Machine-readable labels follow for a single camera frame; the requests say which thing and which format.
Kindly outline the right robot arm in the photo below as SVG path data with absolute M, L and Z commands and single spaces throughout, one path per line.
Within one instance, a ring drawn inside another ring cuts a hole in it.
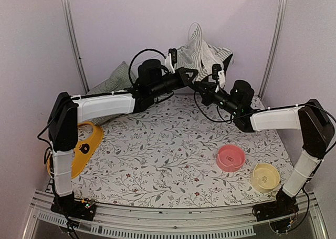
M 313 178 L 326 154 L 335 147 L 335 116 L 316 99 L 256 110 L 251 107 L 255 92 L 244 80 L 235 81 L 230 92 L 210 81 L 197 81 L 193 89 L 204 105 L 215 104 L 228 112 L 242 132 L 278 131 L 294 165 L 282 186 L 282 192 L 291 198 Z

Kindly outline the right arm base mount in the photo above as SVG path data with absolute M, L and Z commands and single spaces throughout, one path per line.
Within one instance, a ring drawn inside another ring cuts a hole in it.
M 281 188 L 276 194 L 275 201 L 254 205 L 252 214 L 256 217 L 257 221 L 264 221 L 295 214 L 298 211 L 296 197 L 288 196 Z

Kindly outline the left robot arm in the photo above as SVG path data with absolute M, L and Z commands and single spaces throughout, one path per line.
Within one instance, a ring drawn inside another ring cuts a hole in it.
M 103 138 L 103 131 L 92 126 L 90 138 L 80 142 L 79 128 L 91 124 L 94 118 L 144 112 L 158 97 L 191 86 L 198 74 L 196 69 L 175 68 L 174 62 L 166 60 L 162 64 L 157 59 L 146 60 L 138 71 L 138 78 L 118 91 L 85 96 L 61 92 L 47 125 L 37 136 L 48 144 L 44 163 L 54 182 L 53 192 L 60 197 L 57 205 L 67 215 L 78 210 L 77 201 L 71 198 L 72 180 L 84 170 Z

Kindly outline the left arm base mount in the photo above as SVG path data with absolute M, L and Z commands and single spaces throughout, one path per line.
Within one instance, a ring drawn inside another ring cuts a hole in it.
M 55 193 L 50 210 L 64 217 L 93 221 L 96 208 L 96 201 L 94 199 L 85 198 L 77 200 L 72 192 L 66 196 L 59 196 Z

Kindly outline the green striped pet tent fabric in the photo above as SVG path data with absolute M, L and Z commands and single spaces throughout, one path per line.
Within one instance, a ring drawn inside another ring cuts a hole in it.
M 187 50 L 187 43 L 177 49 L 176 68 L 184 67 L 189 69 L 197 69 L 198 75 L 195 81 L 201 81 L 207 75 L 212 73 L 212 65 L 220 64 L 226 70 L 233 52 L 226 47 L 217 47 L 207 43 L 204 39 L 201 50 L 198 55 L 190 55 Z

